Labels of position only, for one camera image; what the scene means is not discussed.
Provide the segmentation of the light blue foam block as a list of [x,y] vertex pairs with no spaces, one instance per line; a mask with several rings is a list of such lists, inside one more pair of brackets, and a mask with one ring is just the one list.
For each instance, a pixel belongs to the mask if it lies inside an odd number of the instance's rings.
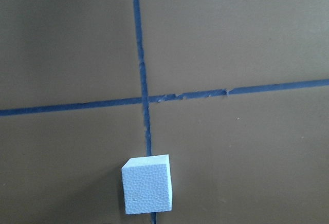
[[144,214],[172,210],[169,155],[129,159],[121,169],[125,213]]

